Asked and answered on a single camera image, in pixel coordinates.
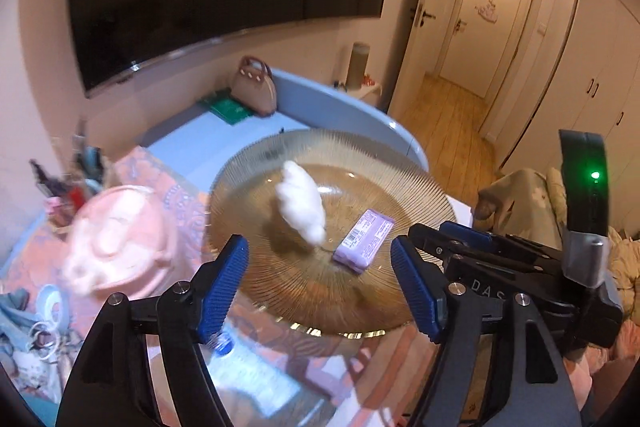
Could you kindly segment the purple tissue pack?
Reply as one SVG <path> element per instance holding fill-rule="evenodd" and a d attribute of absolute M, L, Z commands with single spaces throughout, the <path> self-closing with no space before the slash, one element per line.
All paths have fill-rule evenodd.
<path fill-rule="evenodd" d="M 392 218 L 367 209 L 337 246 L 332 260 L 356 273 L 366 271 L 394 224 Z"/>

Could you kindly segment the white fluffy plush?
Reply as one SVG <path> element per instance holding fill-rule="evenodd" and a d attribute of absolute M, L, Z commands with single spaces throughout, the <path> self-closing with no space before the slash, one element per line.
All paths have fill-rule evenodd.
<path fill-rule="evenodd" d="M 308 245 L 320 246 L 326 239 L 326 212 L 318 185 L 292 160 L 285 161 L 281 173 L 276 185 L 280 215 Z"/>

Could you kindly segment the light blue round bowl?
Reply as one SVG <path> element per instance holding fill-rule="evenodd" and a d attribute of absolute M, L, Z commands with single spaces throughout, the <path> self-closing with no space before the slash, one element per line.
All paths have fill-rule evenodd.
<path fill-rule="evenodd" d="M 70 328 L 70 302 L 58 286 L 42 286 L 38 291 L 35 309 L 41 321 L 49 323 L 58 331 L 65 332 Z"/>

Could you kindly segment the pink lidded bin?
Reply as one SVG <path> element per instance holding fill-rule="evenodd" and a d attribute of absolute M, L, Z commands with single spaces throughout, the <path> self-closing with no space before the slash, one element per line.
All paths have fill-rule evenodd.
<path fill-rule="evenodd" d="M 119 185 L 76 213 L 66 239 L 62 277 L 74 294 L 132 300 L 151 297 L 184 268 L 174 217 L 147 186 Z"/>

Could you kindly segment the white tissue pack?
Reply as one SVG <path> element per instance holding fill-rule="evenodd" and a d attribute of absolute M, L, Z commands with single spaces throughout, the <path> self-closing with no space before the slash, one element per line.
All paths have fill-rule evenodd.
<path fill-rule="evenodd" d="M 201 352 L 235 426 L 325 426 L 336 412 L 326 395 L 265 361 L 230 326 Z"/>

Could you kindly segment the tracker with green light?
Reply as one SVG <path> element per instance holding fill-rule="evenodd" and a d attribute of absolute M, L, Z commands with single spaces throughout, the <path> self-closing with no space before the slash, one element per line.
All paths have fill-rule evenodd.
<path fill-rule="evenodd" d="M 608 241 L 608 163 L 600 134 L 559 132 L 561 174 L 566 195 L 562 270 L 565 277 L 593 289 L 605 279 Z"/>

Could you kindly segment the pink patterned table mat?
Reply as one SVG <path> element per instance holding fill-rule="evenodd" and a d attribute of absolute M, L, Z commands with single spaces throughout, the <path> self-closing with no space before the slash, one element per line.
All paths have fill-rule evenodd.
<path fill-rule="evenodd" d="M 162 293 L 202 261 L 205 196 L 137 147 L 115 166 L 124 184 L 91 222 L 88 255 L 64 270 L 68 245 L 37 221 L 1 267 L 4 291 L 55 285 L 70 325 L 85 336 L 108 295 Z M 238 296 L 228 315 L 228 355 L 206 355 L 238 426 L 396 426 L 416 403 L 436 349 L 407 325 L 351 340 L 307 334 Z"/>

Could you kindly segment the wooden pen holder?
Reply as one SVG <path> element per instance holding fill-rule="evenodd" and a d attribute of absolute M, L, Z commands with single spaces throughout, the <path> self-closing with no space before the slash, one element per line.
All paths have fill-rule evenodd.
<path fill-rule="evenodd" d="M 89 144 L 85 117 L 79 118 L 70 142 L 72 156 L 63 176 L 52 176 L 35 159 L 29 161 L 36 187 L 44 196 L 48 225 L 58 235 L 68 231 L 76 213 L 93 196 L 122 184 L 114 164 L 99 147 Z"/>

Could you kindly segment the amber glass plate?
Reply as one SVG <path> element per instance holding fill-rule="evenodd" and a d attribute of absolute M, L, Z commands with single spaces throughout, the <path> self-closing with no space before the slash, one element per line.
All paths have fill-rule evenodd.
<path fill-rule="evenodd" d="M 317 184 L 326 239 L 309 245 L 282 218 L 277 185 L 292 160 Z M 356 243 L 357 221 L 372 210 L 390 219 L 362 273 L 334 261 Z M 438 228 L 456 215 L 432 176 L 407 156 L 362 135 L 322 129 L 268 136 L 226 162 L 209 194 L 206 244 L 216 255 L 233 234 L 250 248 L 241 281 L 253 305 L 326 335 L 385 333 L 411 320 L 390 264 L 390 242 L 421 223 Z"/>

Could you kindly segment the green book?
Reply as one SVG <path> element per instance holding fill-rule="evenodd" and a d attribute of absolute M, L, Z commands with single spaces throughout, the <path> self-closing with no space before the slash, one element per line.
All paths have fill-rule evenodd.
<path fill-rule="evenodd" d="M 251 109 L 232 98 L 229 89 L 209 93 L 203 96 L 198 103 L 205 107 L 209 113 L 214 114 L 226 124 L 231 124 L 231 126 L 254 115 Z"/>

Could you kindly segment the white door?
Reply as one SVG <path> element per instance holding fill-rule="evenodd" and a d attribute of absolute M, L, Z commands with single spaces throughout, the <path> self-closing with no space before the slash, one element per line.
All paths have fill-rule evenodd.
<path fill-rule="evenodd" d="M 490 102 L 518 46 L 530 0 L 456 0 L 437 75 Z"/>

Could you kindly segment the brown handbag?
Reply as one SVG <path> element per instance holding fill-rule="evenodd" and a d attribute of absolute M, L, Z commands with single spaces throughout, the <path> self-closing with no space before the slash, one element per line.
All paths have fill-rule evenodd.
<path fill-rule="evenodd" d="M 257 57 L 245 55 L 241 58 L 230 88 L 231 98 L 260 117 L 270 116 L 277 109 L 277 90 L 271 68 Z"/>

